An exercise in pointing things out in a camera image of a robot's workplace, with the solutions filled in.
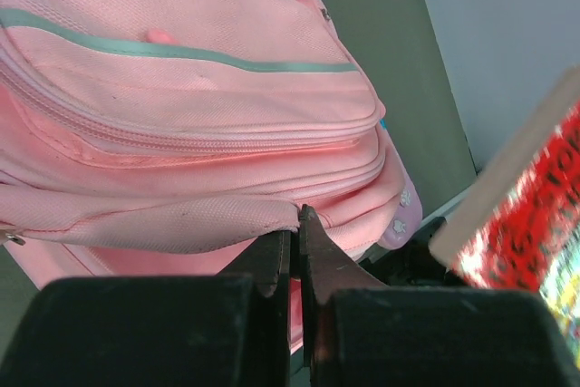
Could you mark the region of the red comic book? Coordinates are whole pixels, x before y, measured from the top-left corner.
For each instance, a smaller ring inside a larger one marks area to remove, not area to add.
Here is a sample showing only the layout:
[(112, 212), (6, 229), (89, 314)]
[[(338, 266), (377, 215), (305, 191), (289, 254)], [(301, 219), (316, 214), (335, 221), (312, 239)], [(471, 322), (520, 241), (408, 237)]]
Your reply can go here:
[(579, 354), (579, 69), (478, 176), (430, 253), (469, 285), (545, 300)]

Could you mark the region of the pink student backpack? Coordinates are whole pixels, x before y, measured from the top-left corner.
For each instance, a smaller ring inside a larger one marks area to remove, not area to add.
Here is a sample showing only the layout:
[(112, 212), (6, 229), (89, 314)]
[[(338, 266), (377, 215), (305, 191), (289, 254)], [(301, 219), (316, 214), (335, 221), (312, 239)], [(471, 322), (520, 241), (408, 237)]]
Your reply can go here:
[(321, 0), (1, 0), (1, 241), (38, 287), (213, 275), (306, 204), (358, 258), (384, 113)]

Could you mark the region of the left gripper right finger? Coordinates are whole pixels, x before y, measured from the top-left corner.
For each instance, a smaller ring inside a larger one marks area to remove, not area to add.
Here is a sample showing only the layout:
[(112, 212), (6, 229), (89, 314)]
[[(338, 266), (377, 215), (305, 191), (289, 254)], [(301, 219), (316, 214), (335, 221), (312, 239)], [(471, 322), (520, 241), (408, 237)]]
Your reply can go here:
[(543, 301), (529, 292), (387, 286), (303, 206), (296, 237), (304, 363), (314, 386), (576, 386)]

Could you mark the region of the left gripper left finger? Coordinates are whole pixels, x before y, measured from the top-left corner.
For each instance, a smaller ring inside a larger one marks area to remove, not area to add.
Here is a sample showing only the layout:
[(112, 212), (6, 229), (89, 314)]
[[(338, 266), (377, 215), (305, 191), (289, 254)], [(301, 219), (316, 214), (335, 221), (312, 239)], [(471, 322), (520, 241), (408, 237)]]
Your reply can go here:
[(68, 278), (29, 305), (4, 386), (286, 386), (287, 231), (216, 276)]

